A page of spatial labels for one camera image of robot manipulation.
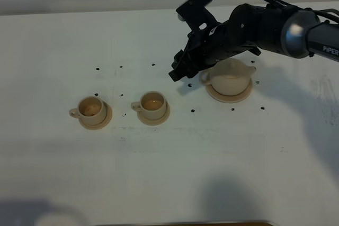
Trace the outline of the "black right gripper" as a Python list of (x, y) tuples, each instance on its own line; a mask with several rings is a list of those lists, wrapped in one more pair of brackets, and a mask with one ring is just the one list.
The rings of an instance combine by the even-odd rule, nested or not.
[(187, 20), (191, 28), (188, 42), (174, 56), (173, 70), (168, 73), (171, 79), (176, 82), (193, 78), (217, 62), (245, 51), (260, 55), (256, 40), (261, 16), (262, 8), (249, 4), (237, 6), (223, 23), (206, 8), (193, 12)]

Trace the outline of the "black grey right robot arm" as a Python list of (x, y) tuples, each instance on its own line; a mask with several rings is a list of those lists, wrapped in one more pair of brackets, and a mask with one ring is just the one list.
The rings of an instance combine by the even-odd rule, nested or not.
[(243, 4), (224, 23), (191, 29), (169, 72), (175, 82), (245, 51), (258, 56), (266, 50), (295, 59), (320, 55), (338, 61), (338, 19), (329, 10)]

